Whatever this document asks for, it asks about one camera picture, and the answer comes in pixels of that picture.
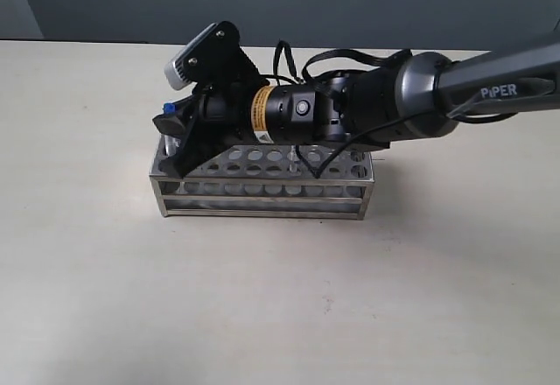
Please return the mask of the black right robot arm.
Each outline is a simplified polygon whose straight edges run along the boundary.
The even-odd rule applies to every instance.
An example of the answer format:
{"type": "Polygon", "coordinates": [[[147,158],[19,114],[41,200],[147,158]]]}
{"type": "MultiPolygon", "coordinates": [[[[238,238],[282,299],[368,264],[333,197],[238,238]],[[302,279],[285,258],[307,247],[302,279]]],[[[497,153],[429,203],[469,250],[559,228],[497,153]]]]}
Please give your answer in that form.
{"type": "Polygon", "coordinates": [[[461,123],[497,123],[559,106],[557,32],[465,60],[333,49],[313,61],[350,59],[358,67],[317,76],[296,68],[282,41],[274,61],[287,62],[288,77],[261,73],[240,40],[233,23],[210,24],[165,66],[173,89],[192,92],[153,120],[176,144],[160,162],[163,173],[182,178],[239,145],[378,151],[443,137],[461,123]]]}

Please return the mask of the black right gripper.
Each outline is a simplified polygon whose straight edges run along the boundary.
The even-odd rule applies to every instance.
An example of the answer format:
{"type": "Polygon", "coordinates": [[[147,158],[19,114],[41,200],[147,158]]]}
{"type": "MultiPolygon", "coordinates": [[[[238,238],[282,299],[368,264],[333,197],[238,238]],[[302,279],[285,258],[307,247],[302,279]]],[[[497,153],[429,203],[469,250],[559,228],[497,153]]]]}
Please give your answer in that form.
{"type": "Polygon", "coordinates": [[[324,100],[303,85],[243,88],[205,92],[200,103],[190,95],[178,101],[174,114],[152,121],[164,136],[180,140],[177,153],[158,169],[182,179],[233,145],[318,144],[324,140],[324,100]]]}

